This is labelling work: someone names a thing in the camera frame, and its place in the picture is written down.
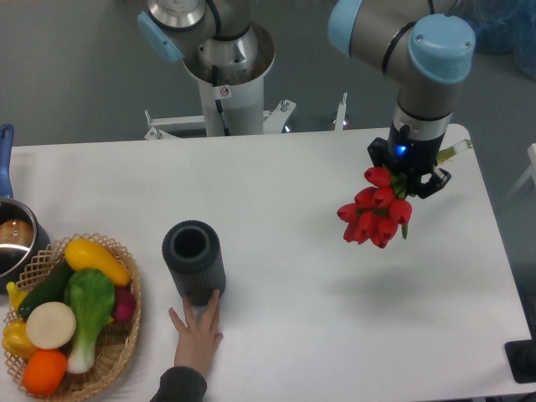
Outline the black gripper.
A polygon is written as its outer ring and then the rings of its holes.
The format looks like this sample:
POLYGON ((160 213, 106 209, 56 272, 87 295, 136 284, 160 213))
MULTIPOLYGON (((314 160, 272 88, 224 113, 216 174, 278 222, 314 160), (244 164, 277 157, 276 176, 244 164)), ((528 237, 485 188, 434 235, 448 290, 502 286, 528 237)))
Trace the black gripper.
POLYGON ((376 137, 367 147, 374 167, 389 167, 406 178, 406 193, 428 198, 441 191, 451 174, 437 167, 441 143, 450 123, 448 115, 435 120, 394 109, 388 141, 376 137))

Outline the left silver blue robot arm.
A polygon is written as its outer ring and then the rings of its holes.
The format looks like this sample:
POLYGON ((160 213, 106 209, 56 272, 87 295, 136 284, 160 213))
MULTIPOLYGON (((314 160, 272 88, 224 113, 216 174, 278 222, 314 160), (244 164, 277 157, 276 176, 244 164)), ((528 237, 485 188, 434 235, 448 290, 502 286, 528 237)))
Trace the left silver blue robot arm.
MULTIPOLYGON (((450 174, 439 150, 472 56, 472 30, 449 15, 451 1, 340 1, 328 20, 330 42, 399 84, 387 139, 368 153, 426 198, 450 174)), ((137 18, 167 61, 183 61, 199 84, 210 136, 265 130, 264 78, 275 58, 271 36, 246 1, 151 1, 137 18)))

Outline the dark grey sleeved forearm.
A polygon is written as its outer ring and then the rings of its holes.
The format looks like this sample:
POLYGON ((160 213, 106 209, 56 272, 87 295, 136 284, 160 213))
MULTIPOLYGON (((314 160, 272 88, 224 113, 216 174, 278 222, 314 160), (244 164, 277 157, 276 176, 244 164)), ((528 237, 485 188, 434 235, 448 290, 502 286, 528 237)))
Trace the dark grey sleeved forearm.
POLYGON ((160 377, 151 402, 201 402, 207 390, 205 377, 193 368, 169 368, 160 377))

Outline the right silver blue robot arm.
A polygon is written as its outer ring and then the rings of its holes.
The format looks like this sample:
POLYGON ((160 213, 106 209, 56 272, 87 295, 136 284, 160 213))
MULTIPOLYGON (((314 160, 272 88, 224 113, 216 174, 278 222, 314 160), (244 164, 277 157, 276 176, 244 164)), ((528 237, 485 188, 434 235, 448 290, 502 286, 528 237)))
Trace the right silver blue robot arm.
POLYGON ((339 1, 327 25, 331 44, 399 86, 387 138, 368 146, 375 167, 406 179, 428 198, 451 175, 437 156, 472 67, 476 36, 454 16, 456 1, 339 1))

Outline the person's bare hand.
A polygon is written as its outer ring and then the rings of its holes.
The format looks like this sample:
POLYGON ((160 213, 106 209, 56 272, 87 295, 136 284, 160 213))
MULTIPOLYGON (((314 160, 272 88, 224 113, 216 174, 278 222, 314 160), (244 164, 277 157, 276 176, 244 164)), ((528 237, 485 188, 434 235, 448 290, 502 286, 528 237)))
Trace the person's bare hand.
POLYGON ((184 319, 181 319, 172 307, 168 309, 168 315, 178 333, 173 366, 193 369, 206 377, 224 337, 219 331, 219 289, 213 290, 201 318, 196 318, 192 303, 187 297, 183 298, 183 312, 184 319))

